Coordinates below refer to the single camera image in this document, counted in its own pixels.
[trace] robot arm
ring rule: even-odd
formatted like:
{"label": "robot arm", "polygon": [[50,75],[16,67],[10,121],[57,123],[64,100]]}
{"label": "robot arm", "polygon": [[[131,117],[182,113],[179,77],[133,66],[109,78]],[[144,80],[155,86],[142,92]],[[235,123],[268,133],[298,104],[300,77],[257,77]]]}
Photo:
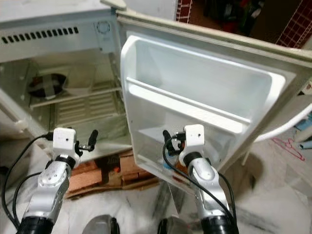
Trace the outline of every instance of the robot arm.
{"label": "robot arm", "polygon": [[[179,154],[179,162],[187,167],[188,176],[209,191],[228,210],[229,205],[219,184],[219,174],[209,161],[203,158],[204,127],[200,124],[188,125],[184,127],[183,132],[177,133],[176,136],[184,145]],[[238,233],[236,223],[215,199],[193,183],[191,188],[195,192],[198,216],[205,234]]]}
{"label": "robot arm", "polygon": [[79,165],[82,150],[92,151],[98,132],[94,130],[89,144],[79,146],[76,132],[56,128],[53,132],[53,150],[57,157],[38,177],[36,188],[24,213],[18,234],[50,234],[58,218],[63,197],[69,187],[74,167]]}

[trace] refrigerator vent grille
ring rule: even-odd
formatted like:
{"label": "refrigerator vent grille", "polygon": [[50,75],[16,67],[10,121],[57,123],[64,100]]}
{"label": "refrigerator vent grille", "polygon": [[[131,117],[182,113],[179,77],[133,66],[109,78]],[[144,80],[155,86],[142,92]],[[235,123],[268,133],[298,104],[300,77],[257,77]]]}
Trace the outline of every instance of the refrigerator vent grille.
{"label": "refrigerator vent grille", "polygon": [[23,41],[28,41],[28,40],[69,36],[69,35],[78,34],[78,33],[79,33],[79,30],[77,27],[55,28],[55,29],[22,33],[22,34],[8,35],[5,37],[1,37],[1,41],[4,44],[11,44],[11,43],[23,42]]}

